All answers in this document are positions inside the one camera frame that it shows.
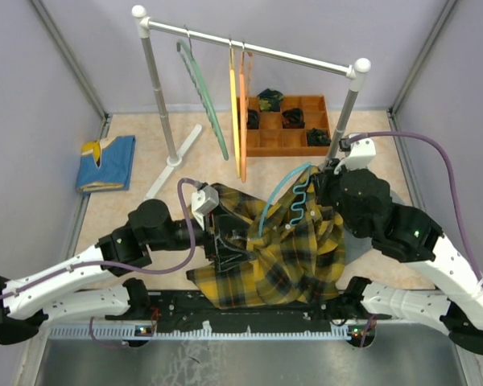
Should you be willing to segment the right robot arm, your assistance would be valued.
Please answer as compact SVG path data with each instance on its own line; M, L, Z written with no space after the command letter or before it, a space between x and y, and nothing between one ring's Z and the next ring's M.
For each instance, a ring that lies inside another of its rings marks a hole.
M312 176L316 202L330 206L356 238L421 273L436 290L395 289L353 277L341 296L353 318L386 315L439 331L457 346L483 355L483 278L424 211L393 201L390 184L367 169Z

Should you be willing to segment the green hanger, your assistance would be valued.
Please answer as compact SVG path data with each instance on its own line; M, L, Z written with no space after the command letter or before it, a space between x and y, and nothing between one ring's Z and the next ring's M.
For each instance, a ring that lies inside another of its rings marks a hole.
M222 157L225 161L228 161L229 151L227 149L225 138L218 121L217 112L214 108L211 96L209 95L202 72L193 56L190 42L191 40L186 43L184 40L179 39L176 43L176 50L179 53L180 58L182 59L192 84L197 92L197 95L200 98L200 103L204 107L208 121L221 149Z

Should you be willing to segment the blue hanger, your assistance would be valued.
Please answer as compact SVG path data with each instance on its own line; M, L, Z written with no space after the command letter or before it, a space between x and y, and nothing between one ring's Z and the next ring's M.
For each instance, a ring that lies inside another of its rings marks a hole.
M275 226L287 211L294 212L288 225L294 226L304 217L302 205L306 202L308 185L312 174L312 164L303 165L289 171L271 192L257 217L256 238L262 238L266 226Z

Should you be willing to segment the dark rolled sock middle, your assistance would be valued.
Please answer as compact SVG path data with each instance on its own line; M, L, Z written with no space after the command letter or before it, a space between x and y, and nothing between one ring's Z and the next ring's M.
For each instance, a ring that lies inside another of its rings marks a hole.
M283 111L282 120L284 129L303 129L305 126L303 110L300 108Z

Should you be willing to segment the yellow plaid shirt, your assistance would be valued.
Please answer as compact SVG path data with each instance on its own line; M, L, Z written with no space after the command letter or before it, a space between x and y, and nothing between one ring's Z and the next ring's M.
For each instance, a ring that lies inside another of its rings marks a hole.
M316 203L312 167L304 217L294 226L286 215L275 226L266 226L256 238L257 217L265 201L245 192L215 184L220 207L249 224L247 249L252 261L225 273L213 265L187 271L186 276L217 308L314 303L337 297L336 282L345 267L343 219L332 207Z

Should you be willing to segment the camouflage rolled sock top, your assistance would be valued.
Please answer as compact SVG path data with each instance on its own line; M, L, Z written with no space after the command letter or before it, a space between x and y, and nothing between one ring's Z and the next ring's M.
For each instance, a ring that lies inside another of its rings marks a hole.
M284 95L275 89L266 88L258 94L258 105L261 112L279 112Z

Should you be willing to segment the dark rolled sock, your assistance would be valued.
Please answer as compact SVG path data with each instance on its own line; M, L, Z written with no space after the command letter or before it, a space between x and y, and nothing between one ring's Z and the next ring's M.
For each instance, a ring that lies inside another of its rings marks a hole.
M312 128L306 132L309 147L327 147L331 145L331 138L326 130Z
M248 109L247 112L247 129L259 129L259 112L256 109Z
M282 120L284 129L303 129L305 126L303 110L300 108L283 111Z

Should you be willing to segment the orange hanger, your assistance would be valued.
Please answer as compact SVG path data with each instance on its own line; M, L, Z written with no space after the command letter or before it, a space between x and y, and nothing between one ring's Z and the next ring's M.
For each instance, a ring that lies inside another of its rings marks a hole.
M247 180L247 134L248 134L248 116L249 116L249 96L250 81L253 65L253 55L249 53L245 47L242 47L240 68L239 68L239 85L240 85L240 167L241 181Z

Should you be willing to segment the grey shirt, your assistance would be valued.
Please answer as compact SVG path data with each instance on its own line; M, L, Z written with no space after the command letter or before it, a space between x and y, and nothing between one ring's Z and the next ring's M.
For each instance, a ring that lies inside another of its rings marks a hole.
M343 231L346 250L345 270L342 276L344 279L354 276L372 277L386 267L386 262L390 262L390 258L384 257L373 247L371 238L355 237L347 224L344 224Z

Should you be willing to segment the yellow hanger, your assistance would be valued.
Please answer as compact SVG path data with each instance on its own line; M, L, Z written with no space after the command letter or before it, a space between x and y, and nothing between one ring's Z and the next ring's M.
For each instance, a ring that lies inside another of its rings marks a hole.
M231 117L232 117L232 131L233 131L233 148L237 177L241 177L240 167L240 140L239 140L239 128L237 122L237 86L235 76L235 51L232 46L229 46L229 91L230 91L230 104L231 104Z

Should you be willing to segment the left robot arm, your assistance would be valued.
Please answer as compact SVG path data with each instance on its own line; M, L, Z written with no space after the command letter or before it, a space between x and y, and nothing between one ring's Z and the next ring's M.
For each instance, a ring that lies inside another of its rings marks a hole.
M103 236L84 252L42 272L12 280L0 276L0 344L22 343L54 324L105 318L144 319L151 298L144 282L131 278L121 285L89 285L147 273L152 252L191 251L202 247L215 262L247 257L249 225L219 207L203 220L173 220L159 199L141 203L125 225Z

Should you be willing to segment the white metal clothes rack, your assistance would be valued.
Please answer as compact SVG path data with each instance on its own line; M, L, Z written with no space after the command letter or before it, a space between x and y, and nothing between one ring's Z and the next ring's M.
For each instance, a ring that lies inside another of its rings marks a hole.
M155 62L154 52L151 45L151 32L162 31L172 35L178 35L193 41L194 39L200 40L206 43L212 43L219 46L227 47L232 46L235 51L235 76L237 86L237 122L238 132L240 140L240 85L239 85L239 68L240 58L242 53L242 47L253 54L263 55L272 59L280 61L302 65L308 68L314 68L325 72L334 73L350 80L349 90L343 104L339 120L336 124L336 129L332 135L332 144L329 147L329 151L325 157L328 161L336 155L339 148L339 141L344 137L345 130L353 111L357 96L362 90L365 83L365 79L371 69L371 63L366 58L360 58L351 65L332 64L322 60L314 60L312 58L304 57L301 55L295 55L286 53L284 51L278 51L267 47L261 47L253 44L248 44L242 41L222 38L220 36L208 35L199 31L191 31L186 27L175 27L164 23L157 23L149 16L144 6L136 5L132 8L131 14L134 18L138 36L141 39L143 52L147 62L148 72L151 78L151 86L155 96L156 105L158 108L159 118L162 125L163 135L167 146L167 165L164 167L163 172L153 182L152 186L145 195L146 199L153 199L162 190L166 181L171 177L172 173L177 170L184 159L185 154L191 149L191 146L196 143L197 138L202 132L202 125L197 124L192 132L185 139L182 146L177 149L172 136L171 125L169 121L168 111L165 104L162 85L159 79L159 74Z

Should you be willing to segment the wooden compartment tray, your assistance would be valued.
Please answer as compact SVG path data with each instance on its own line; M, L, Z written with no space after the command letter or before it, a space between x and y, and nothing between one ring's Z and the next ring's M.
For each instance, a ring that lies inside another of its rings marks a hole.
M303 129L284 129L282 112L288 109L303 110ZM309 147L306 132L312 128L326 130L331 138L328 110L322 95L285 95L279 112L261 112L256 96L249 96L249 109L259 112L259 129L248 129L248 157L299 157L322 156L327 147Z

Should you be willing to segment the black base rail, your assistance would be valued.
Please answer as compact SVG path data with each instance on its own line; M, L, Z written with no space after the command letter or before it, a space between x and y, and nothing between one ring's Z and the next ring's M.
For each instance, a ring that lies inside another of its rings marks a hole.
M331 324L366 320L363 306L341 295L338 298L306 304L241 307L221 310L198 290L151 291L145 300L123 315L107 316L108 321L145 320L154 322L159 333L189 332L209 322L214 333L296 333L329 332Z

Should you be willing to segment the blue folded cloth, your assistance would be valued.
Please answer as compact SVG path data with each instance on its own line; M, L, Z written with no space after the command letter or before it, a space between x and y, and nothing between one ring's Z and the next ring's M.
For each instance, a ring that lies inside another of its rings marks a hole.
M134 163L134 135L103 138L81 147L76 190L93 192L128 191Z

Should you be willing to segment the dark rolled sock right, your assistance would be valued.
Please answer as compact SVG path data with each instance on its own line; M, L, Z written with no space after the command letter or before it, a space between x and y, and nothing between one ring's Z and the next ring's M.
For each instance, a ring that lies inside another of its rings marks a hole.
M331 145L331 138L326 130L312 128L306 132L309 147L327 147Z

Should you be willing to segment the dark rolled sock left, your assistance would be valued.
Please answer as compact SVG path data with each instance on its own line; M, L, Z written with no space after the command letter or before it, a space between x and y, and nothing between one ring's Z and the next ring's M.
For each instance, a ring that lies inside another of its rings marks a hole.
M259 112L256 109L248 109L247 112L247 129L259 129Z

